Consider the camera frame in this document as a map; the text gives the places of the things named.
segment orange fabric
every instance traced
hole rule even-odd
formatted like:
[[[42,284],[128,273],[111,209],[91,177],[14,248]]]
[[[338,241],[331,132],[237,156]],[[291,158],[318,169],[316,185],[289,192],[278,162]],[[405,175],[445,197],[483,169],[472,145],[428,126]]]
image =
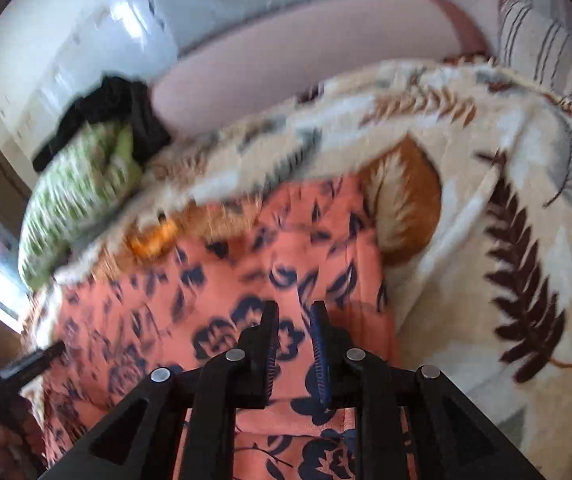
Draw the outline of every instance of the orange fabric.
[[[232,348],[269,299],[279,304],[274,402],[239,412],[235,477],[313,480],[335,467],[348,478],[354,416],[317,400],[310,305],[325,300],[356,345],[395,360],[380,256],[354,175],[282,186],[234,240],[179,237],[154,267],[65,290],[55,336],[67,353],[44,380],[49,461],[155,368],[189,370]]]

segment screw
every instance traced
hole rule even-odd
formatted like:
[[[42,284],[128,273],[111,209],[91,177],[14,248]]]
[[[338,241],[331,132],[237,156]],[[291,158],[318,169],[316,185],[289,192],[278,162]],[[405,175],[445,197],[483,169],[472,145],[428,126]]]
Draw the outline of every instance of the screw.
[[[150,374],[150,378],[155,383],[163,383],[170,379],[170,370],[168,368],[157,368],[157,370],[153,370],[153,373]]]
[[[346,352],[346,357],[348,357],[350,361],[363,361],[366,357],[366,352],[361,348],[351,348]]]
[[[426,379],[436,379],[442,374],[442,372],[434,365],[424,365],[421,367],[421,374]]]
[[[226,352],[226,359],[230,362],[241,361],[245,357],[245,352],[240,348],[232,348]]]

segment black cloth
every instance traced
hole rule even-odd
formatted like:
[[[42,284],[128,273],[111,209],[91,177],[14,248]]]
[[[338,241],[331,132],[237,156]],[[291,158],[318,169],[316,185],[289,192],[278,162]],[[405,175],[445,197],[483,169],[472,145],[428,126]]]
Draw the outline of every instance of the black cloth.
[[[54,136],[32,159],[32,167],[37,173],[44,171],[86,122],[96,124],[107,121],[130,123],[133,158],[141,165],[171,141],[170,135],[153,113],[148,87],[141,81],[106,76],[98,89],[70,105]]]

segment green fabric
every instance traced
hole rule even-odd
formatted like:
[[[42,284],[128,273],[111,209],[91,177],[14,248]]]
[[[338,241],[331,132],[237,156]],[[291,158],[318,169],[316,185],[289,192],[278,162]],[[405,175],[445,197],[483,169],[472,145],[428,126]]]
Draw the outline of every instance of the green fabric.
[[[35,186],[21,227],[19,275],[32,290],[84,230],[119,206],[141,179],[130,125],[86,124]]]

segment blanket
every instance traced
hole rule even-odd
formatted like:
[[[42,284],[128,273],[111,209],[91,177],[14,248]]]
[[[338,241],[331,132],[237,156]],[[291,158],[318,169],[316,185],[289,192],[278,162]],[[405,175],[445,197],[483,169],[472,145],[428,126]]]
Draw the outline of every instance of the blanket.
[[[311,129],[295,177],[359,175],[400,364],[442,368],[546,478],[572,479],[572,102],[492,61],[383,62],[158,161],[166,180],[59,281],[130,268],[133,231],[261,186]]]
[[[265,300],[279,305],[271,404],[237,415],[235,477],[312,478],[310,462],[324,450],[354,461],[339,439],[354,433],[352,410],[325,409],[317,392],[309,310],[320,299],[354,344],[394,360],[377,247],[354,175],[282,186],[239,236],[210,244],[180,236],[156,265],[67,288],[55,333],[67,352],[44,377],[49,462],[155,368],[191,370],[234,347]]]

